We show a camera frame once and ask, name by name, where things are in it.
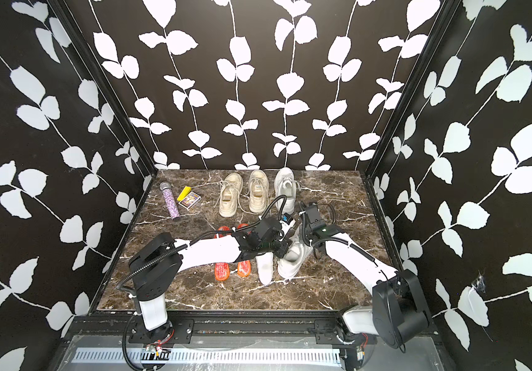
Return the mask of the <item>white insole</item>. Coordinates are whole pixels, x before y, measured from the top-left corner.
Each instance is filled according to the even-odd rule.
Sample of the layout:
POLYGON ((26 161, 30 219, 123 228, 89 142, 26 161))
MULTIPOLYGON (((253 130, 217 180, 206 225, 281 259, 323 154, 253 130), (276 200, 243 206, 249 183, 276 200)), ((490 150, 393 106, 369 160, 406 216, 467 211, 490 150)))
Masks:
POLYGON ((274 275, 274 254, 271 252, 256 257, 258 277, 262 285, 268 286, 274 275))

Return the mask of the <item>white sneaker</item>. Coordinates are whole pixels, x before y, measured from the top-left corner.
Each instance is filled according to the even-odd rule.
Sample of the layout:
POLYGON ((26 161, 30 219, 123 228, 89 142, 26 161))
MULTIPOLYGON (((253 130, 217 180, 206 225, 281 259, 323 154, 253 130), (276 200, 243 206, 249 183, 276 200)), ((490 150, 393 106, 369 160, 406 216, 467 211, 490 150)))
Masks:
POLYGON ((286 255, 278 261, 279 275, 284 279, 294 278, 312 251, 313 248, 302 241, 301 230, 297 230, 286 255))
POLYGON ((293 171, 288 167, 281 168, 275 177, 275 196, 287 196, 285 202, 283 199, 276 202, 276 207, 282 213, 293 214, 295 212, 297 188, 298 183, 293 171))

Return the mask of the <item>beige lace sneaker one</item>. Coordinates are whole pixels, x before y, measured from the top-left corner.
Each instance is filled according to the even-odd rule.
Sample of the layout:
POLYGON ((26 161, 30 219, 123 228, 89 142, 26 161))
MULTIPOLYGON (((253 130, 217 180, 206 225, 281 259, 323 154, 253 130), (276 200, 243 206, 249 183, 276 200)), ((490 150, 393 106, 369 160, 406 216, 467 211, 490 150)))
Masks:
POLYGON ((230 173, 220 182, 219 214, 229 218, 236 214, 239 206, 243 179, 239 173, 230 173))
POLYGON ((269 182, 265 172, 256 169, 250 174, 249 207, 252 213, 263 213, 267 209, 269 182))

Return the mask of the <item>red orange insole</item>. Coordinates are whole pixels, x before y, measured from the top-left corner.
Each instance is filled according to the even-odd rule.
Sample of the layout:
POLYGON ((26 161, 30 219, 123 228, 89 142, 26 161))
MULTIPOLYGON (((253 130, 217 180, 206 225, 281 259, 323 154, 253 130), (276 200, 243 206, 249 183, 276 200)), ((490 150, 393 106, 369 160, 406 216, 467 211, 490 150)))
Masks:
MULTIPOLYGON (((228 231, 230 227, 222 226, 218 228, 218 231, 228 231)), ((218 233, 214 236, 215 239, 225 237, 223 233, 218 233)), ((226 281, 230 276, 230 266, 228 263, 219 262, 214 264, 214 278, 217 281, 226 281)))

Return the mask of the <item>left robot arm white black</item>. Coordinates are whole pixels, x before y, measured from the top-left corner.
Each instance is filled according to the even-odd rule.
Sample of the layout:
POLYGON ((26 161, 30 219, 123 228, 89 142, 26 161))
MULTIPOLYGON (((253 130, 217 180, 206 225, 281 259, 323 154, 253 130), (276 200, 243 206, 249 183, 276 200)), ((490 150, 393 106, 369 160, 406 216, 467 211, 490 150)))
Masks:
POLYGON ((164 329, 168 324, 165 292, 175 276, 192 267, 216 263, 249 261, 266 254, 286 255, 293 218, 279 211, 271 216, 276 203, 285 205, 287 196, 278 196, 260 216, 259 221, 243 228, 210 230, 196 239, 177 244, 171 233, 160 233, 128 263, 130 274, 116 285, 134 300, 135 311, 142 317, 147 332, 164 329))

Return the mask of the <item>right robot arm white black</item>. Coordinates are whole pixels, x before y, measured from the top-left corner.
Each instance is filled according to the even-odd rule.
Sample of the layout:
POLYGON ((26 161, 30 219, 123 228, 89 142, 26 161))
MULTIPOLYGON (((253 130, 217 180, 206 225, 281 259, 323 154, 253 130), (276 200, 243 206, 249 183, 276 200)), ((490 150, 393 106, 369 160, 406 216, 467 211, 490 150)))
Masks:
POLYGON ((342 228, 327 224, 318 204, 301 203, 300 241, 320 250, 348 270, 369 292, 371 303, 341 313, 350 334, 377 335, 401 351, 431 324, 420 281, 410 270, 398 270, 361 248, 342 228))

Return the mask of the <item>purple card box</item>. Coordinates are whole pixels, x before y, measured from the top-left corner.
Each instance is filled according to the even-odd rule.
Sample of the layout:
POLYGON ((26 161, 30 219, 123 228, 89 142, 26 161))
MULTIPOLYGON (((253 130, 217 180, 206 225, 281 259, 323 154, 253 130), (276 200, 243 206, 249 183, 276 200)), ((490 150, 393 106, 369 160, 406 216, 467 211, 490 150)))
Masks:
POLYGON ((194 205, 201 201, 201 196, 193 191, 188 193, 180 202, 179 205, 187 210, 190 210, 194 205))

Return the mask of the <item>yellow small block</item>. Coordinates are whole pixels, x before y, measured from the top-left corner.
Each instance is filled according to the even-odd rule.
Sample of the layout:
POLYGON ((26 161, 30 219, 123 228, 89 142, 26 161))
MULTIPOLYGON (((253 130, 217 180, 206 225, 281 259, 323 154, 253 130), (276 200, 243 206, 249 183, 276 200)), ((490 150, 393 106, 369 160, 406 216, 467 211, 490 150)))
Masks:
POLYGON ((178 202, 181 202, 183 201, 192 191, 192 188, 190 186, 185 186, 183 189, 182 189, 182 192, 179 193, 178 197, 177 197, 177 201, 178 202))

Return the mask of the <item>purple glitter bottle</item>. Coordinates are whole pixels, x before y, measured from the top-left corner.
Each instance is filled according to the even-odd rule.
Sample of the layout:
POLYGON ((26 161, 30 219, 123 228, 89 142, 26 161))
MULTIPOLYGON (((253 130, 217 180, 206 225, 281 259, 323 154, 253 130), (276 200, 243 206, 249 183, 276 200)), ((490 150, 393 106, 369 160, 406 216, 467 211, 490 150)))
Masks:
POLYGON ((172 185, 169 182, 161 182, 159 188, 162 192, 170 217, 173 220, 177 220, 180 217, 180 214, 177 207, 176 198, 173 195, 172 185))

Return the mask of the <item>white ventilation grille strip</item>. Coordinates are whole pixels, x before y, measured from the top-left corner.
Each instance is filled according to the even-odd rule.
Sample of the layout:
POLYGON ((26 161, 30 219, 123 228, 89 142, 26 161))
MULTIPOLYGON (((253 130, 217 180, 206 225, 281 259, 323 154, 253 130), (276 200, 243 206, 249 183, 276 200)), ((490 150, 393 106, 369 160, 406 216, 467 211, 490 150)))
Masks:
POLYGON ((179 348, 161 354, 129 349, 128 358, 136 365, 151 364, 304 364, 341 366, 338 349, 231 349, 207 350, 179 348))

